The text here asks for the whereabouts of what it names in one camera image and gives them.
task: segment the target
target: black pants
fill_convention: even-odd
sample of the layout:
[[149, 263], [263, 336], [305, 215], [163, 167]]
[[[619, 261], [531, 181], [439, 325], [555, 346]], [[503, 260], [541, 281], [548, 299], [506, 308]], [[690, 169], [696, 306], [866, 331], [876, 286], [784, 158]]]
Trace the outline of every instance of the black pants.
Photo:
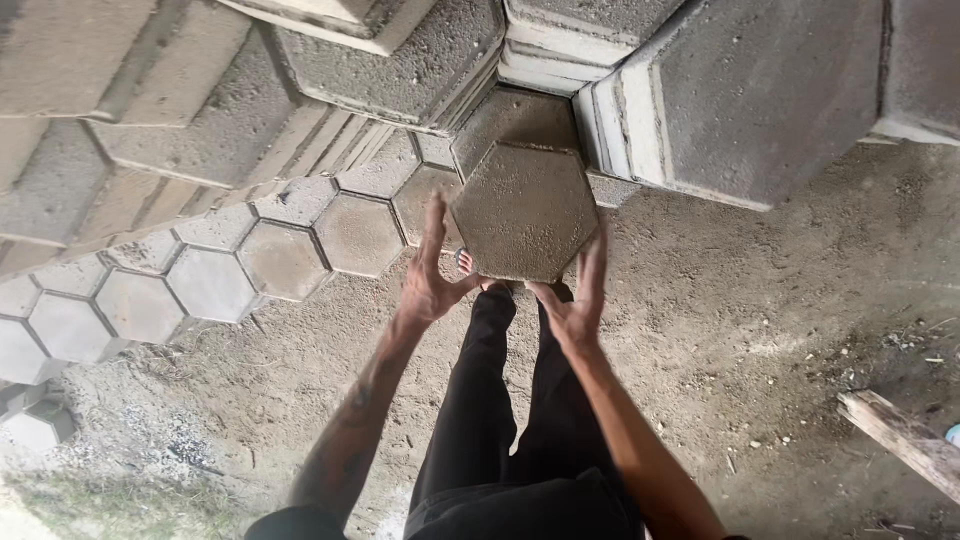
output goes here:
[[[572, 302], [570, 289], [554, 285]], [[530, 421], [517, 450], [510, 395], [503, 381], [507, 328], [516, 314], [510, 291], [494, 288], [477, 295], [444, 404], [414, 486], [410, 510], [448, 489], [497, 482], [534, 483], [574, 479], [590, 467], [605, 476], [615, 468], [584, 389], [540, 315], [540, 352], [534, 368]]]

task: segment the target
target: man's right hand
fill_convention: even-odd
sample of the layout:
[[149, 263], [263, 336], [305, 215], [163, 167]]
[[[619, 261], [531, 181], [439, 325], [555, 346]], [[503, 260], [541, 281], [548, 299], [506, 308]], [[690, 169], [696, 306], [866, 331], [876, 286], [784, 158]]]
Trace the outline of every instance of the man's right hand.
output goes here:
[[579, 255], [574, 302], [561, 302], [546, 283], [526, 282], [526, 287], [534, 291], [546, 309], [550, 330], [571, 361], [603, 357], [598, 333], [606, 279], [607, 223], [601, 221], [593, 238]]

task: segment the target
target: dirt ground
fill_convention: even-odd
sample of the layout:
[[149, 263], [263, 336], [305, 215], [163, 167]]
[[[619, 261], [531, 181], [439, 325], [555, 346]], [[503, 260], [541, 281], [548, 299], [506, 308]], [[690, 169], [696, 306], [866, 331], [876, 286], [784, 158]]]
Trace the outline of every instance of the dirt ground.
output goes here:
[[[959, 209], [960, 152], [903, 144], [857, 146], [768, 213], [651, 189], [611, 212], [603, 344], [731, 531], [960, 538], [956, 505], [840, 418], [834, 397], [870, 387], [937, 431], [960, 422]], [[340, 276], [242, 325], [71, 368], [53, 386], [80, 436], [43, 457], [0, 442], [0, 499], [62, 537], [112, 537], [121, 519], [128, 538], [242, 530], [281, 504], [371, 354], [411, 253], [380, 280]], [[399, 538], [472, 296], [415, 352], [350, 538]], [[516, 301], [505, 378], [522, 430], [537, 321], [530, 293]], [[89, 510], [70, 514], [87, 492]]]

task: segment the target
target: wooden plank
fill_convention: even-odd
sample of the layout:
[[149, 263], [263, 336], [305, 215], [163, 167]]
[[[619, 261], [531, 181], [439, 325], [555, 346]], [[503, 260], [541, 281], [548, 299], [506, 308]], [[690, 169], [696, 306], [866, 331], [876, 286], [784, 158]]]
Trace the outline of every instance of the wooden plank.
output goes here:
[[960, 504], [960, 448], [872, 390], [837, 397], [840, 414]]

